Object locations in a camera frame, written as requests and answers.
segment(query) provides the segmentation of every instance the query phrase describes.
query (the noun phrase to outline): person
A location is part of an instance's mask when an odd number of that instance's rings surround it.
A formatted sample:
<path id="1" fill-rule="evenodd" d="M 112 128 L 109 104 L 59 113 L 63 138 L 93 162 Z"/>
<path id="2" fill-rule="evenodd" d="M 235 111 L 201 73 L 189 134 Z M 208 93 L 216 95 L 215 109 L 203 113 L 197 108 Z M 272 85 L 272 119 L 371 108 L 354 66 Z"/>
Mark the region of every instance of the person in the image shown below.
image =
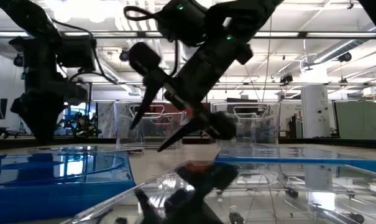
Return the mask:
<path id="1" fill-rule="evenodd" d="M 78 119 L 76 126 L 77 135 L 91 135 L 94 131 L 94 126 L 88 122 L 87 116 L 81 116 Z"/>

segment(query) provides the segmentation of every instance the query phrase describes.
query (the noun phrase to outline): red object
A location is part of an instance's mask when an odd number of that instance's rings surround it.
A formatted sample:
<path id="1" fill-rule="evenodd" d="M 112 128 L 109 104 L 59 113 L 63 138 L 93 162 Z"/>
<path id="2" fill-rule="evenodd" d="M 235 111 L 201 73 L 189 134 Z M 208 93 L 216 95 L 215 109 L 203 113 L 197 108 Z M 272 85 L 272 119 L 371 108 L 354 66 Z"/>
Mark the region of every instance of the red object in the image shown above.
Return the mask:
<path id="1" fill-rule="evenodd" d="M 187 168 L 188 170 L 192 171 L 192 172 L 202 172 L 202 171 L 205 171 L 209 165 L 211 165 L 212 162 L 207 162 L 207 161 L 194 161 L 194 162 L 190 162 L 188 164 L 185 165 L 185 168 Z"/>

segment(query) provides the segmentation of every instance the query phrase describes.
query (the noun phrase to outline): transparent plastic container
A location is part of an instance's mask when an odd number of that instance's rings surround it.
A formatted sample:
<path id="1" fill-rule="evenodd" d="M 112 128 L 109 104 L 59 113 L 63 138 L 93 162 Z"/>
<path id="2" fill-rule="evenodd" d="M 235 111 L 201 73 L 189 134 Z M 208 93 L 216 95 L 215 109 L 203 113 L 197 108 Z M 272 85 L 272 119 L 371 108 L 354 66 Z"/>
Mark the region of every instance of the transparent plastic container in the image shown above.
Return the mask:
<path id="1" fill-rule="evenodd" d="M 257 144 L 254 147 L 222 147 L 215 162 L 263 162 L 302 164 L 345 164 L 376 172 L 376 160 L 332 151 L 303 147 L 276 147 Z"/>
<path id="2" fill-rule="evenodd" d="M 133 130 L 129 130 L 139 105 L 140 102 L 116 102 L 114 104 L 117 148 L 157 149 L 181 127 L 186 117 L 185 112 L 177 111 L 171 103 L 156 102 L 150 105 L 148 110 L 151 112 L 147 112 L 139 124 Z M 180 146 L 181 141 L 178 141 L 169 149 L 176 149 Z"/>
<path id="3" fill-rule="evenodd" d="M 223 111 L 236 122 L 236 138 L 217 140 L 221 147 L 278 143 L 280 103 L 214 103 L 211 111 Z"/>
<path id="4" fill-rule="evenodd" d="M 335 164 L 233 164 L 239 170 L 237 178 L 224 192 L 214 190 L 204 200 L 223 223 L 238 213 L 244 223 L 376 224 L 376 173 Z M 165 201 L 177 189 L 194 190 L 174 172 L 137 187 L 163 216 Z M 133 190 L 65 224 L 118 223 L 120 218 L 128 223 L 142 219 Z"/>

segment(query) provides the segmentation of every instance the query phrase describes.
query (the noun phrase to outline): clear acrylic box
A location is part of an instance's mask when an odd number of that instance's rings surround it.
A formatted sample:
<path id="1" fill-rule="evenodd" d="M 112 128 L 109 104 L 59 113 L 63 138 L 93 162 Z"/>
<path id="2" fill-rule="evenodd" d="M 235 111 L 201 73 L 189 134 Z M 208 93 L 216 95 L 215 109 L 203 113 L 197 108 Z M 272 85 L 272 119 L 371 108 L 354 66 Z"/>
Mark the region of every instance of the clear acrylic box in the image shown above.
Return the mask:
<path id="1" fill-rule="evenodd" d="M 238 212 L 244 223 L 376 223 L 376 173 L 332 164 L 234 165 L 239 175 L 229 188 L 205 198 L 224 223 L 230 223 L 231 212 Z M 172 171 L 138 187 L 161 214 L 176 189 L 194 190 Z M 113 224 L 120 217 L 140 223 L 141 213 L 128 190 L 65 223 Z"/>
<path id="2" fill-rule="evenodd" d="M 214 103 L 211 111 L 223 111 L 236 122 L 236 138 L 231 141 L 218 140 L 220 146 L 277 144 L 280 103 Z"/>
<path id="3" fill-rule="evenodd" d="M 157 149 L 181 127 L 186 118 L 186 113 L 177 111 L 171 103 L 154 102 L 139 124 L 133 130 L 129 130 L 139 105 L 140 102 L 114 103 L 117 148 Z M 169 149 L 176 149 L 180 146 L 181 141 L 178 141 Z"/>

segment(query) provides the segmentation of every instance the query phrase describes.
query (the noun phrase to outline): black cable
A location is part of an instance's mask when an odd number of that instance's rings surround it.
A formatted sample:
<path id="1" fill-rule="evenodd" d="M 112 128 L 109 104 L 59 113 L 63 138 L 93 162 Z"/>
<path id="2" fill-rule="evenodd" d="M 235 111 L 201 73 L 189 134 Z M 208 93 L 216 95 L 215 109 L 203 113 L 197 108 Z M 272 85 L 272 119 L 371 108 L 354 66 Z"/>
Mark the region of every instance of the black cable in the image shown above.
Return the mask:
<path id="1" fill-rule="evenodd" d="M 175 40 L 175 55 L 174 55 L 174 68 L 172 72 L 170 73 L 170 76 L 174 76 L 178 69 L 178 62 L 180 60 L 180 50 L 179 50 L 179 43 L 177 40 Z"/>
<path id="2" fill-rule="evenodd" d="M 100 74 L 94 73 L 94 72 L 90 72 L 90 73 L 100 75 L 100 76 L 104 77 L 108 82 L 117 85 L 117 82 L 115 82 L 114 80 L 111 80 L 109 77 L 107 77 L 105 75 L 105 72 L 102 69 L 101 62 L 99 61 L 98 54 L 96 53 L 96 40 L 95 40 L 94 35 L 93 35 L 93 33 L 91 31 L 89 31 L 87 29 L 84 29 L 84 28 L 81 28 L 81 27 L 77 27 L 77 26 L 69 25 L 69 24 L 66 24 L 66 23 L 63 23 L 63 22 L 59 22 L 56 19 L 51 19 L 51 20 L 54 23 L 59 24 L 61 26 L 65 26 L 65 27 L 69 27 L 69 28 L 72 28 L 72 29 L 76 29 L 76 30 L 80 30 L 80 31 L 86 32 L 89 35 L 89 37 L 91 38 L 91 48 L 93 50 L 93 55 L 94 55 L 95 61 L 98 63 L 98 68 L 99 68 L 99 71 L 100 71 Z"/>
<path id="3" fill-rule="evenodd" d="M 128 15 L 128 12 L 139 12 L 143 14 L 144 16 L 130 16 Z M 156 18 L 156 13 L 151 13 L 149 11 L 146 11 L 145 9 L 141 9 L 140 7 L 137 6 L 126 6 L 123 9 L 124 16 L 126 19 L 131 20 L 131 21 L 144 21 L 148 19 L 157 19 Z"/>

